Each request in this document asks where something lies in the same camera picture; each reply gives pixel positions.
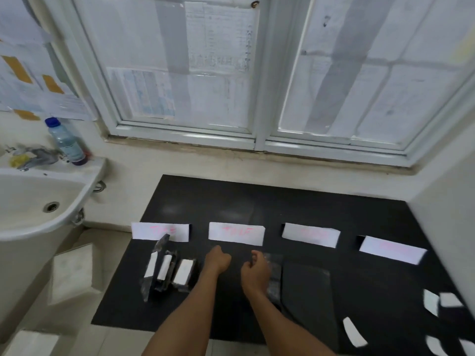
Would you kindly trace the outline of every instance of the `floor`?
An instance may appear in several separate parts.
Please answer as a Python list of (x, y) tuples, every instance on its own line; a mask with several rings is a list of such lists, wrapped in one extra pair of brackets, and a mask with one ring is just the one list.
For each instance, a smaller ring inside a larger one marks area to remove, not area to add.
[[(94, 243), (101, 251), (104, 290), (114, 275), (132, 234), (89, 229), (74, 246)], [(48, 306), (48, 285), (19, 325), (19, 329), (41, 330), (65, 337), (58, 345), (61, 356), (140, 356), (151, 332), (115, 329), (91, 324), (103, 293), (87, 295)], [(206, 356), (264, 356), (266, 346), (210, 340)]]

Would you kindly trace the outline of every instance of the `window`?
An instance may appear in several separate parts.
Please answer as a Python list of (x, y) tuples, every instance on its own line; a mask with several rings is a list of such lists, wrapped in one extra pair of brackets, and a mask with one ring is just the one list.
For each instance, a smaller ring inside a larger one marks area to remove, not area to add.
[(474, 0), (45, 0), (113, 135), (410, 167), (475, 106)]

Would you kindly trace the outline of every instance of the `sink basin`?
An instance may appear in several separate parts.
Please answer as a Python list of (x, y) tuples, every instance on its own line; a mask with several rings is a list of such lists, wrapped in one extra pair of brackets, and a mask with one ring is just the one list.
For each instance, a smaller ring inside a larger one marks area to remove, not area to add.
[(83, 166), (58, 161), (19, 171), (0, 157), (0, 241), (33, 237), (76, 219), (104, 176), (105, 159)]

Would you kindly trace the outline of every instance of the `person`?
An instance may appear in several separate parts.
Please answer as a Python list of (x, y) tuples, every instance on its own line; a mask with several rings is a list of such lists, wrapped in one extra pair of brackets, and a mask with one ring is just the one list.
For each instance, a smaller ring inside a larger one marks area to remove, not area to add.
[[(231, 255), (215, 246), (207, 255), (198, 282), (181, 305), (162, 323), (142, 356), (204, 356), (210, 338), (218, 276), (231, 263)], [(335, 356), (328, 347), (296, 325), (266, 295), (270, 267), (262, 252), (252, 251), (252, 264), (244, 263), (241, 285), (264, 334), (271, 356)]]

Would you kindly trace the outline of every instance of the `white window frame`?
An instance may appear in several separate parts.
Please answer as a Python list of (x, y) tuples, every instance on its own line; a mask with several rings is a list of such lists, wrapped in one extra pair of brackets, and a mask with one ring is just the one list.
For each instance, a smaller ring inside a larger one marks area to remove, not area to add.
[[(315, 0), (271, 0), (251, 133), (122, 120), (72, 0), (44, 0), (111, 135), (292, 156), (412, 167), (475, 108), (475, 71), (403, 149), (369, 141), (276, 135)], [(475, 63), (467, 66), (475, 70)]]

